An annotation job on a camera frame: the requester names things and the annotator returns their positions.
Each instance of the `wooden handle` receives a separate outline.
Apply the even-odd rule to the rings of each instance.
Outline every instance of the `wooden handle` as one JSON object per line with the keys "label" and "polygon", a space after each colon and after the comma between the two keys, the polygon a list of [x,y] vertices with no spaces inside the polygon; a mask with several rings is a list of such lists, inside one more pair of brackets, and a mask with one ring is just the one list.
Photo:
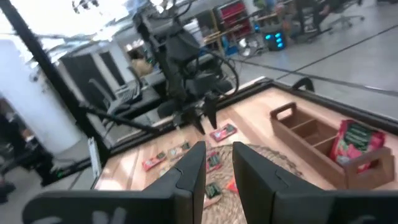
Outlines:
{"label": "wooden handle", "polygon": [[292,109],[292,115],[293,115],[296,112],[296,110],[297,110],[296,103],[295,102],[290,102],[290,103],[288,103],[286,105],[283,105],[283,106],[281,106],[279,108],[276,108],[276,109],[272,110],[269,114],[270,114],[272,119],[278,120],[278,117],[277,117],[278,114],[283,112],[283,111],[285,111],[285,110],[289,110],[289,109]]}
{"label": "wooden handle", "polygon": [[257,18],[256,21],[263,21],[264,19],[270,19],[273,18],[275,16],[278,16],[276,13],[272,13],[271,15],[266,15],[266,16],[262,16],[260,18]]}
{"label": "wooden handle", "polygon": [[388,157],[391,155],[391,149],[387,147],[383,147],[379,150],[367,152],[362,156],[359,156],[355,159],[348,161],[347,163],[343,164],[343,169],[346,173],[346,177],[348,179],[355,178],[358,175],[358,167],[369,162],[376,162],[378,161],[378,165],[376,169],[384,169],[384,163],[387,161]]}

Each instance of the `white cylinder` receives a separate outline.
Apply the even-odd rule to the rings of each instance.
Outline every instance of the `white cylinder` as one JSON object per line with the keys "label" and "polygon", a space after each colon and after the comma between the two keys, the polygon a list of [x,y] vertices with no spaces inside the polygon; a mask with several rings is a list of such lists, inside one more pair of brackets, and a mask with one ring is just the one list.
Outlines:
{"label": "white cylinder", "polygon": [[11,40],[0,40],[0,91],[26,126],[52,154],[59,154],[82,137],[43,77],[25,65]]}

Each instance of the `wooden compartment box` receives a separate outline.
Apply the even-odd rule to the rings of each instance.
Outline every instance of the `wooden compartment box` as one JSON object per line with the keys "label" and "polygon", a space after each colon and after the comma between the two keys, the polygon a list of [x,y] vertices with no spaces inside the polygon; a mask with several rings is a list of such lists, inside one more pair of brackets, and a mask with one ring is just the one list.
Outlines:
{"label": "wooden compartment box", "polygon": [[[278,114],[291,114],[278,119]],[[329,158],[338,130],[297,109],[289,103],[270,113],[274,134],[312,166],[337,189],[373,189],[394,180],[391,149],[366,153],[339,165]],[[368,170],[357,173],[358,166],[370,162]]]}

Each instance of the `black metal pole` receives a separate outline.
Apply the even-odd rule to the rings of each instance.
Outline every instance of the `black metal pole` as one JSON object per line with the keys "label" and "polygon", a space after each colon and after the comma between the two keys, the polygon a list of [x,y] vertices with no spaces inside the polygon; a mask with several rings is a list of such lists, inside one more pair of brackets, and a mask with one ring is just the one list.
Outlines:
{"label": "black metal pole", "polygon": [[148,125],[144,125],[144,124],[140,124],[135,121],[130,121],[129,119],[126,119],[123,117],[117,117],[113,114],[107,114],[105,111],[95,108],[94,106],[80,105],[80,109],[86,111],[86,113],[97,115],[99,118],[109,119],[109,120],[115,122],[116,124],[125,124],[130,127],[141,129],[143,131],[152,132],[152,133],[159,132],[159,129],[157,129],[157,128],[154,128],[154,127],[148,126]]}
{"label": "black metal pole", "polygon": [[65,105],[68,107],[71,114],[75,117],[76,124],[89,138],[94,137],[98,147],[99,159],[101,160],[102,165],[105,165],[109,157],[108,148],[103,142],[102,137],[97,133],[93,125],[90,123],[85,111],[79,109],[79,101],[62,80],[58,70],[51,63],[36,36],[29,29],[26,22],[18,13],[17,9],[11,4],[10,0],[0,0],[0,8],[6,15],[8,21],[14,27],[19,37],[25,43],[26,47],[30,52],[32,52],[33,57],[37,63],[39,63],[45,76],[55,87],[55,90],[59,93],[61,99],[65,102]]}

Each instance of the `black metal frame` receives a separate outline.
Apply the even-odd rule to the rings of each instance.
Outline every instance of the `black metal frame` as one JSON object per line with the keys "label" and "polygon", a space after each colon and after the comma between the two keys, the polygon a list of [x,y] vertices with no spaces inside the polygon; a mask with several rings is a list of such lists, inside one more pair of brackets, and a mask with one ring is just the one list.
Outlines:
{"label": "black metal frame", "polygon": [[[169,133],[175,129],[175,126],[172,121],[161,124],[155,128],[149,128],[143,132],[137,133],[130,138],[125,139],[123,142],[117,143],[117,145],[108,148],[103,142],[102,137],[97,133],[90,120],[87,118],[87,113],[99,114],[94,108],[90,108],[87,106],[80,105],[80,102],[76,99],[75,95],[68,89],[65,82],[62,80],[61,76],[58,73],[58,70],[52,65],[50,59],[47,54],[41,48],[38,40],[35,38],[34,34],[30,31],[27,24],[16,11],[14,6],[10,3],[9,0],[0,0],[0,8],[3,13],[6,15],[10,23],[15,28],[16,32],[19,34],[21,39],[24,41],[28,49],[32,52],[34,58],[39,63],[42,68],[44,74],[50,80],[52,85],[58,91],[60,97],[65,102],[65,105],[70,110],[71,114],[76,119],[76,125],[78,125],[81,130],[90,138],[94,137],[97,142],[99,158],[102,166],[105,166],[106,161],[117,154],[128,151],[140,144],[143,144],[151,139],[155,139],[163,134]],[[223,98],[220,99],[217,103],[217,110],[221,110],[225,107],[233,105],[236,102],[244,100],[252,95],[255,95],[259,92],[267,90],[269,88],[278,88],[280,90],[286,91],[292,95],[301,97],[305,100],[311,101],[318,105],[324,106],[330,110],[341,113],[345,116],[353,117],[359,121],[367,123],[376,128],[383,129],[391,134],[398,135],[398,121],[387,118],[385,116],[381,116],[379,114],[374,114],[372,112],[368,112],[365,110],[361,110],[355,108],[353,106],[348,106],[336,101],[332,101],[322,96],[318,96],[314,94],[313,85],[308,84],[308,80],[301,82],[302,84],[294,85],[294,88],[291,86],[287,86],[285,84],[279,83],[274,80],[270,80],[268,78],[263,78],[258,82],[249,85],[237,92],[231,98]],[[305,90],[299,90],[300,86],[303,85],[307,88]],[[127,125],[136,125],[136,123],[132,123],[129,120],[118,118],[117,116],[110,116],[108,114],[99,114],[100,116],[113,120],[115,122],[127,124]],[[52,182],[56,182],[62,178],[65,178],[69,175],[72,175],[76,172],[82,171],[91,166],[90,158],[83,159],[69,167],[64,167],[62,169],[57,170],[57,173],[50,181],[44,181],[45,184],[51,184]]]}

